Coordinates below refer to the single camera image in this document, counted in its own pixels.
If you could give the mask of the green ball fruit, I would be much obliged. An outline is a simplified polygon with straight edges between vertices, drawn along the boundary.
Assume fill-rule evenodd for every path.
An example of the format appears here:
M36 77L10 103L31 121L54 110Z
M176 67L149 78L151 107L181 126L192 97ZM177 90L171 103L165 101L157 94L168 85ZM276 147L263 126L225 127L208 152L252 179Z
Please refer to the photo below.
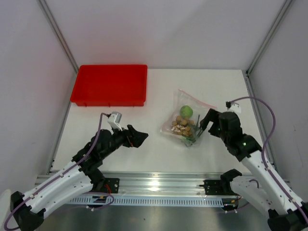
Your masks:
M193 115L193 109L190 106L184 105L180 108L180 116L182 118L186 117L190 118L192 117L192 115Z

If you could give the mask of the clear pink-dotted zip bag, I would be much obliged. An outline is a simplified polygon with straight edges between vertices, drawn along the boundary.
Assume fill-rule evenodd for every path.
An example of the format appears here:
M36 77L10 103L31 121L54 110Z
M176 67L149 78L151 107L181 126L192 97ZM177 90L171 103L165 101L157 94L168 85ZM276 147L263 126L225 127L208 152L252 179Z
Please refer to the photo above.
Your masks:
M203 133L200 122L210 109L215 107L178 90L174 110L162 124L160 132L180 141L186 147L191 147L198 143Z

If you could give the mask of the yellow longan bunch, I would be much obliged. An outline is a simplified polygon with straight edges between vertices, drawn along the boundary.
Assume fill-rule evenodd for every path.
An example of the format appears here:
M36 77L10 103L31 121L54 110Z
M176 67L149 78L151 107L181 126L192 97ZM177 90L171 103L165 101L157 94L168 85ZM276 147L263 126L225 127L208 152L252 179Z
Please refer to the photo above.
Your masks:
M190 120L188 117L182 118L181 116L176 116L175 120L171 123L171 132L184 136L192 137L193 136L193 126L194 121Z

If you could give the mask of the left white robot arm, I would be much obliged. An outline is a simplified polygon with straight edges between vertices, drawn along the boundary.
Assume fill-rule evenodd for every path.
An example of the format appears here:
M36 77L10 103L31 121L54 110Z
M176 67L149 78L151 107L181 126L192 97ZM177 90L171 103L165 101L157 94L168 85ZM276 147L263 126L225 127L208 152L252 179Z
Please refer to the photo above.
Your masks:
M121 146L139 148L148 136L132 125L122 130L97 131L62 170L30 191L14 192L9 217L15 219L17 229L34 231L71 199L88 192L104 192L105 176L99 170L103 160Z

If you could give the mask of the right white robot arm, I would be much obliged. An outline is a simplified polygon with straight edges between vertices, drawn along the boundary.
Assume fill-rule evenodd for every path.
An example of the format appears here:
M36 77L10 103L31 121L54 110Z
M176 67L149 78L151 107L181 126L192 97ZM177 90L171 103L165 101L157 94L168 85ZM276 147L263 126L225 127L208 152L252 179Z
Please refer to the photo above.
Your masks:
M207 195L242 196L266 219L272 231L302 231L308 227L308 204L281 178L262 152L254 137L243 133L239 117L234 112L210 109L200 122L204 131L220 138L228 152L253 175L246 178L236 169L220 176L219 184L204 180Z

